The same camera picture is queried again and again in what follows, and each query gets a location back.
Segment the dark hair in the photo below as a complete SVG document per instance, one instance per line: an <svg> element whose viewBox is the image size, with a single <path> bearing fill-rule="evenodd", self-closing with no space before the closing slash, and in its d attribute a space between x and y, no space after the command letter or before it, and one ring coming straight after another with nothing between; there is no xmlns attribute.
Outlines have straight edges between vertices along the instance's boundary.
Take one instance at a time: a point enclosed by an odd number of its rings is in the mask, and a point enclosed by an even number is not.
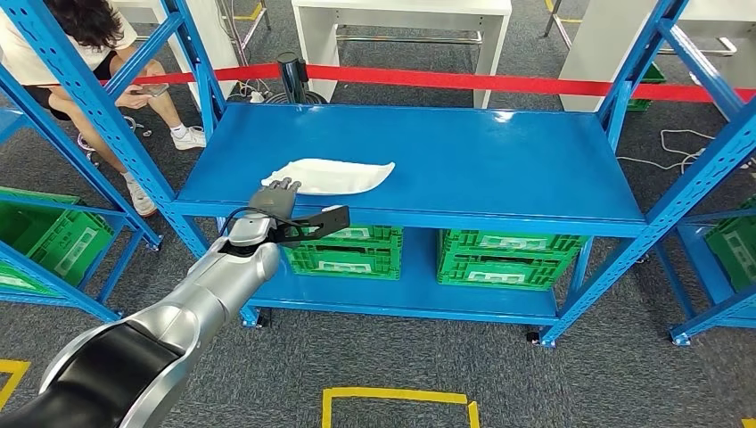
<svg viewBox="0 0 756 428"><path fill-rule="evenodd" d="M63 31L82 46L113 49L123 38L108 0L45 0L45 4Z"/></svg>

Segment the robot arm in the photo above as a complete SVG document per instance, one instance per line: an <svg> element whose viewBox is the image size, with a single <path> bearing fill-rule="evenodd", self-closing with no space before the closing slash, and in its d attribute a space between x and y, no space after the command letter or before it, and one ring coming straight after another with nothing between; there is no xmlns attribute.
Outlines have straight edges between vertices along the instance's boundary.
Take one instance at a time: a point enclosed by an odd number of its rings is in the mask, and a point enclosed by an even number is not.
<svg viewBox="0 0 756 428"><path fill-rule="evenodd" d="M317 239L349 225L349 209L290 220L299 183L263 187L161 301L82 333L43 376L39 396L0 428L156 427L220 327L276 272L277 243ZM304 229L314 229L307 233Z"/></svg>

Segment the white shirt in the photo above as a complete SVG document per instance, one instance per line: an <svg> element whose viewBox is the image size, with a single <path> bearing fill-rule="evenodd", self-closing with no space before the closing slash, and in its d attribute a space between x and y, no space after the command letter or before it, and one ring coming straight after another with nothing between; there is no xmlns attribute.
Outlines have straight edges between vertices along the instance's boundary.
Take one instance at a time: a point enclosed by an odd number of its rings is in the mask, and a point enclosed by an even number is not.
<svg viewBox="0 0 756 428"><path fill-rule="evenodd" d="M120 31L123 32L123 38L117 41L116 49L123 49L136 41L136 31L118 10L115 8L114 10L116 17L120 20ZM96 69L111 51L107 47L97 49L92 46L82 46L73 37L68 36L68 38L90 70ZM55 75L45 66L2 9L0 9L0 48L2 48L3 66L22 85L44 86L58 83Z"/></svg>

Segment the black shorts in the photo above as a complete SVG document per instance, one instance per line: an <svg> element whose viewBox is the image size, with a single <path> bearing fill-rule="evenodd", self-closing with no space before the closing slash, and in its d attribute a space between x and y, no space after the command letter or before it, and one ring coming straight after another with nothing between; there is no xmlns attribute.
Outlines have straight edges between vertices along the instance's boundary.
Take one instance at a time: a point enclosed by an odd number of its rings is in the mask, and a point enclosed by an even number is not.
<svg viewBox="0 0 756 428"><path fill-rule="evenodd" d="M109 78L112 78L111 62L115 57L116 51L110 51L108 53L108 56L106 56L105 59L100 62L100 65L98 65L96 69L92 70L92 73L97 78L97 80L108 80ZM41 86L25 86L24 89L26 89L26 92L28 92L31 97L34 98L37 103L39 103L39 105L49 110L57 119L70 120L68 114L50 107L50 94L52 93L52 91L50 91L49 88Z"/></svg>

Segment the white table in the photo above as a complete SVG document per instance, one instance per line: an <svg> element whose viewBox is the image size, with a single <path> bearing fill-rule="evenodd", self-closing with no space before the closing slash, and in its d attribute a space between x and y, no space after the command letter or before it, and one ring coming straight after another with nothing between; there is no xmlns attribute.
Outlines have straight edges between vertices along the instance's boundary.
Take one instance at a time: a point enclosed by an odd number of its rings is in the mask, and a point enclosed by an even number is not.
<svg viewBox="0 0 756 428"><path fill-rule="evenodd" d="M165 9L160 0L111 0L123 16L131 23L161 23L166 19ZM228 35L225 33L221 19L218 17L218 5L215 0L187 0L189 10L194 18L194 24L200 32L202 44L210 58L213 69L237 67L236 53L231 45ZM191 71L189 61L181 49L176 36L168 39L168 46L178 62L178 67L183 72ZM236 82L220 82L220 89L224 97L228 97L234 89ZM197 108L200 108L200 96L197 85L189 84Z"/></svg>
<svg viewBox="0 0 756 428"><path fill-rule="evenodd" d="M559 78L613 80L655 0L593 0ZM720 72L737 87L756 87L756 1L690 0L678 25L691 37L746 38ZM603 97L561 95L566 111L595 111Z"/></svg>
<svg viewBox="0 0 756 428"><path fill-rule="evenodd" d="M338 25L481 32L476 74L496 74L510 0L292 0L302 57L308 63L339 65ZM309 81L309 89L331 100L338 82ZM474 107L486 108L491 91L476 90Z"/></svg>

